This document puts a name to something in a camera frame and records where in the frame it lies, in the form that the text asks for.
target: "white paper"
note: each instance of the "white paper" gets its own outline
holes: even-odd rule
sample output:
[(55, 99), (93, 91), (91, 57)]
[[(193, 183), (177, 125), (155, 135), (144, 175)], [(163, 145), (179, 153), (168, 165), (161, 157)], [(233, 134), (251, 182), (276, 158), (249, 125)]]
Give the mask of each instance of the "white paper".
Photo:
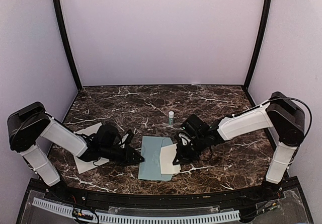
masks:
[(180, 172), (180, 165), (173, 165), (172, 161), (174, 160), (177, 153), (177, 145), (172, 144), (161, 148), (160, 152), (160, 167), (161, 174), (177, 174)]
[[(88, 128), (85, 128), (85, 129), (82, 129), (78, 132), (76, 132), (77, 134), (86, 134), (86, 135), (91, 135), (92, 133), (96, 133), (97, 130), (99, 130), (100, 126), (102, 126), (102, 123), (98, 123), (98, 124), (95, 124), (93, 126), (90, 126)], [(101, 158), (100, 160), (98, 160), (97, 162), (95, 162), (95, 165), (93, 165), (93, 162), (94, 161), (90, 161), (90, 162), (84, 162), (82, 160), (80, 160), (79, 158), (77, 158), (76, 156), (74, 156), (74, 159), (75, 159), (75, 163), (76, 163), (76, 166), (77, 166), (77, 170), (78, 170), (78, 173), (84, 173), (88, 170), (92, 170), (94, 168), (96, 168), (97, 166), (95, 165), (103, 165), (107, 162), (109, 162), (108, 159), (105, 159), (105, 158)]]

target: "small bottle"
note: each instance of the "small bottle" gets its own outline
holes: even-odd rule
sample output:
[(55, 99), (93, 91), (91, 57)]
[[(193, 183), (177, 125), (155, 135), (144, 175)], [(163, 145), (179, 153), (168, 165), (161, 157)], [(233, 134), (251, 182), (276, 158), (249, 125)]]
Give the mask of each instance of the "small bottle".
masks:
[(169, 126), (172, 127), (173, 126), (173, 119), (175, 117), (175, 113), (173, 111), (169, 112)]

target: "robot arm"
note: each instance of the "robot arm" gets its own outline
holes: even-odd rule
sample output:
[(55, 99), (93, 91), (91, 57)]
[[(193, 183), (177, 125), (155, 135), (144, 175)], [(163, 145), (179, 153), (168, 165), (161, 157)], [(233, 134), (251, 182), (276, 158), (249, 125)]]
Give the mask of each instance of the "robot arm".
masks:
[(196, 115), (191, 115), (181, 127), (188, 136), (176, 136), (177, 155), (174, 164), (186, 164), (200, 160), (208, 147), (229, 141), (236, 136), (263, 128), (274, 127), (279, 142), (266, 174), (266, 180), (278, 184), (304, 140), (304, 111), (280, 92), (261, 105), (236, 115), (216, 120), (211, 126)]
[(50, 116), (40, 102), (10, 115), (8, 130), (11, 150), (20, 153), (48, 186), (60, 182), (61, 177), (36, 143), (39, 137), (61, 146), (85, 162), (106, 158), (120, 165), (132, 165), (144, 161), (129, 146), (134, 136), (131, 130), (127, 132), (124, 141), (121, 140), (117, 128), (112, 125), (102, 125), (91, 136), (77, 135)]

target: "black enclosure frame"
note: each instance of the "black enclosure frame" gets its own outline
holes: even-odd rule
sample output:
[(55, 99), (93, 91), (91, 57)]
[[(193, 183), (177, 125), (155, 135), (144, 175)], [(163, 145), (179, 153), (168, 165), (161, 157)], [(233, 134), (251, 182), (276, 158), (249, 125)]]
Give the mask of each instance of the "black enclosure frame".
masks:
[[(248, 89), (249, 89), (252, 77), (254, 75), (259, 53), (261, 50), (261, 46), (262, 46), (262, 42), (265, 34), (265, 28), (267, 24), (267, 19), (268, 19), (268, 14), (269, 14), (270, 3), (271, 3), (271, 0), (264, 0), (263, 11), (262, 11), (258, 35), (257, 35), (257, 39), (256, 39), (254, 51), (253, 51), (253, 56), (250, 62), (246, 80), (243, 85), (240, 85), (252, 106), (254, 106), (255, 103), (252, 97), (250, 96)], [(56, 12), (58, 27), (60, 30), (61, 40), (64, 46), (68, 64), (69, 64), (75, 85), (77, 86), (77, 89), (79, 92), (83, 86), (81, 84), (81, 81), (76, 69), (75, 61), (73, 59), (72, 51), (70, 48), (67, 31), (64, 24), (60, 0), (53, 0), (53, 4)], [(275, 149), (276, 145), (269, 130), (265, 129), (265, 133), (272, 145), (272, 148)], [(300, 183), (297, 177), (289, 178), (288, 176), (286, 176), (286, 178), (284, 178), (284, 180), (281, 183), (281, 187), (283, 191), (289, 190), (292, 188), (298, 188), (301, 199), (303, 201), (303, 205), (306, 210), (307, 217), (309, 221), (313, 223), (311, 213), (309, 211), (303, 190), (300, 186)], [(21, 221), (30, 190), (43, 192), (45, 193), (46, 198), (58, 200), (55, 196), (51, 195), (50, 192), (46, 191), (47, 188), (48, 187), (40, 180), (36, 180), (36, 179), (30, 180), (30, 183), (27, 187), (27, 190), (25, 192), (25, 195), (22, 201), (22, 205), (19, 210), (19, 215), (16, 223), (19, 224)], [(234, 208), (234, 209), (239, 209), (241, 212), (243, 212), (246, 209), (248, 210), (256, 209), (255, 207), (256, 201), (240, 199), (239, 197), (244, 196), (247, 193), (254, 193), (259, 188), (260, 186), (255, 186), (255, 187), (249, 187), (249, 188), (240, 189), (240, 190), (207, 193), (206, 194), (207, 198), (204, 198), (205, 194), (147, 196), (147, 195), (127, 195), (127, 194), (105, 193), (105, 192), (89, 191), (89, 190), (72, 188), (72, 187), (68, 187), (68, 190), (71, 193), (73, 193), (78, 203), (93, 209), (106, 210), (110, 206), (172, 209), (172, 208), (189, 208), (189, 207), (204, 207), (204, 206), (206, 207), (206, 206), (219, 205), (221, 209)]]
[[(81, 80), (79, 78), (77, 68), (75, 65), (75, 61), (74, 61), (74, 58), (73, 58), (73, 55), (71, 52), (71, 48), (70, 48), (70, 44), (69, 44), (69, 40), (68, 40), (68, 35), (67, 35), (65, 23), (64, 23), (64, 18), (63, 18), (63, 14), (62, 14), (62, 10), (61, 10), (60, 0), (53, 0), (53, 3), (54, 3), (54, 7), (55, 7), (56, 18), (57, 18), (57, 23), (58, 23), (60, 35), (61, 35), (61, 40), (64, 45), (64, 49), (65, 49), (68, 64), (70, 67), (70, 71), (71, 71), (72, 76), (74, 78), (74, 82), (77, 86), (77, 89), (81, 90), (83, 86), (82, 86)], [(254, 75), (256, 63), (258, 61), (258, 56), (260, 54), (260, 50), (262, 47), (262, 42), (263, 42), (263, 38), (264, 38), (264, 34), (265, 34), (270, 5), (271, 5), (271, 0), (264, 0), (261, 22), (260, 22), (260, 26), (258, 29), (256, 43), (255, 43), (255, 47), (254, 47), (254, 51), (253, 51), (253, 56), (252, 56), (252, 60), (250, 62), (250, 66), (249, 66), (249, 69), (247, 72), (245, 82), (243, 84), (243, 88), (245, 91), (248, 91), (248, 88), (249, 88), (251, 81), (252, 81), (252, 77)]]

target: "white sheet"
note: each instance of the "white sheet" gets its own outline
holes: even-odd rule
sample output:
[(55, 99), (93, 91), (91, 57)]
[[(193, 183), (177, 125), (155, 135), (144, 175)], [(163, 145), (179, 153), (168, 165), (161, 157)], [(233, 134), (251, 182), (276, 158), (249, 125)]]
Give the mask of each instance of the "white sheet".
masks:
[(161, 174), (177, 174), (180, 172), (180, 165), (173, 165), (172, 161), (177, 153), (177, 145), (169, 145), (161, 148), (160, 167)]

